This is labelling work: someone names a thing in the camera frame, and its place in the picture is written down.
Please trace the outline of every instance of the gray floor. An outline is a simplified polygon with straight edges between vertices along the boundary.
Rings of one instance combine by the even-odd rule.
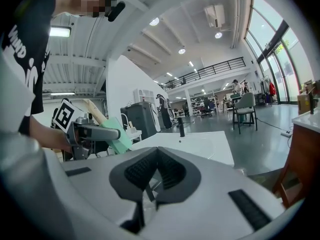
[[[261,121],[290,130],[293,125],[292,118],[298,115],[298,106],[257,106],[256,113]],[[258,131],[255,126],[242,125],[239,134],[237,125],[233,130],[231,113],[230,118],[231,120],[226,112],[212,117],[186,117],[183,118],[184,131],[186,133],[224,131],[232,152],[234,168],[244,169],[248,176],[268,173],[284,166],[289,147],[288,138],[280,135],[280,129],[258,121]],[[179,129],[174,126],[161,132],[178,133]]]

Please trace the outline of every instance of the green cloth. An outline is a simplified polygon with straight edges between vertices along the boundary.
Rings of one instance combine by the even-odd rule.
[[[118,119],[116,117],[110,117],[108,120],[104,121],[100,127],[112,128],[120,131],[120,138],[117,140],[109,140],[107,143],[109,146],[117,153],[124,154],[126,151],[131,148],[132,142],[129,139],[126,131],[121,127]]]

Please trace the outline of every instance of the air conditioner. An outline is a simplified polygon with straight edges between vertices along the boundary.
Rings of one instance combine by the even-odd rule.
[[[210,28],[221,28],[222,24],[226,22],[225,10],[222,4],[210,5],[204,8],[204,11]]]

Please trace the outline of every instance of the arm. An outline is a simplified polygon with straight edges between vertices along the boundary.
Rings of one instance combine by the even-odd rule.
[[[49,149],[65,150],[72,152],[65,133],[59,129],[52,129],[39,123],[33,116],[30,116],[30,137],[36,139],[41,147]]]

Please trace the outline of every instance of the black rubber pad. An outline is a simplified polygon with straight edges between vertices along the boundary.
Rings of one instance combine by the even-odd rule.
[[[242,189],[231,191],[228,194],[255,231],[271,221]]]
[[[65,171],[65,174],[68,177],[71,177],[71,176],[75,176],[75,175],[79,175],[79,174],[84,174],[84,173],[87,173],[90,171],[91,171],[91,169],[89,167],[82,167],[82,168],[78,168],[78,169],[74,169],[74,170],[67,170],[67,171]]]

